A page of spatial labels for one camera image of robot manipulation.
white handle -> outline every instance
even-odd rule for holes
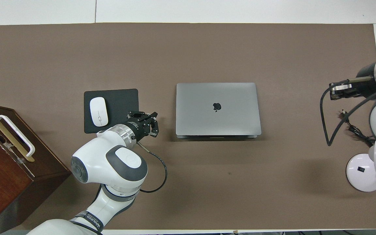
[[[9,126],[18,134],[18,136],[27,144],[27,146],[30,148],[30,151],[27,153],[27,157],[33,155],[34,151],[36,150],[34,148],[34,145],[27,139],[27,137],[15,126],[14,123],[9,119],[9,117],[5,115],[0,115],[0,120],[4,119]]]

white lamp base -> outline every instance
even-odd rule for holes
[[[376,171],[366,153],[353,156],[346,166],[346,176],[355,189],[363,192],[376,190]]]

brown wooden box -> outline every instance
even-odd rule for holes
[[[34,145],[31,156],[34,162],[25,159],[27,144],[1,119],[6,130],[0,130],[0,233],[21,224],[43,201],[70,175],[68,168],[54,155],[43,141],[13,110],[0,107],[0,115],[12,123]],[[10,146],[16,141],[17,146]]]

laptop lid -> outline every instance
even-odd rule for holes
[[[190,137],[257,137],[261,134],[253,82],[178,83],[176,135]]]

computer mouse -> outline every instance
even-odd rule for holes
[[[89,102],[89,110],[91,111],[92,122],[94,125],[101,127],[108,124],[107,107],[104,98],[93,98]]]

